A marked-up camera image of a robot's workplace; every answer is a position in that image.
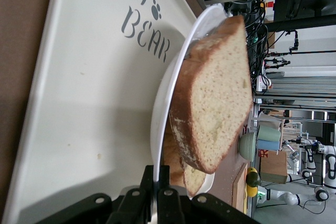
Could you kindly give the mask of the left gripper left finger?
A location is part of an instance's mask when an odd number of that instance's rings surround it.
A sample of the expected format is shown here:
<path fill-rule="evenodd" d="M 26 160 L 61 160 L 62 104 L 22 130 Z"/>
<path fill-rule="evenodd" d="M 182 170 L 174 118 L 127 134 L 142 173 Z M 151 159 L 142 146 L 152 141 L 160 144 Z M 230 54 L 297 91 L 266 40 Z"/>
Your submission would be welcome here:
<path fill-rule="evenodd" d="M 106 194 L 94 194 L 86 223 L 147 223 L 151 217 L 153 166 L 144 169 L 140 185 L 112 200 Z"/>

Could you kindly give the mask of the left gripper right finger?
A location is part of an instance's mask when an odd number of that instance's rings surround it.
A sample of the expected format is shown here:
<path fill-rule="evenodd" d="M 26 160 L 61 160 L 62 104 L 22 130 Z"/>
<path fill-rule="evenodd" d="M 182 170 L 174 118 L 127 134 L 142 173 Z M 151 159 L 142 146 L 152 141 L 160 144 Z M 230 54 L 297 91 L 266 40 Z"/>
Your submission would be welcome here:
<path fill-rule="evenodd" d="M 158 223 L 254 223 L 254 219 L 218 199 L 201 193 L 190 199 L 170 185 L 170 167 L 160 167 L 157 189 Z"/>

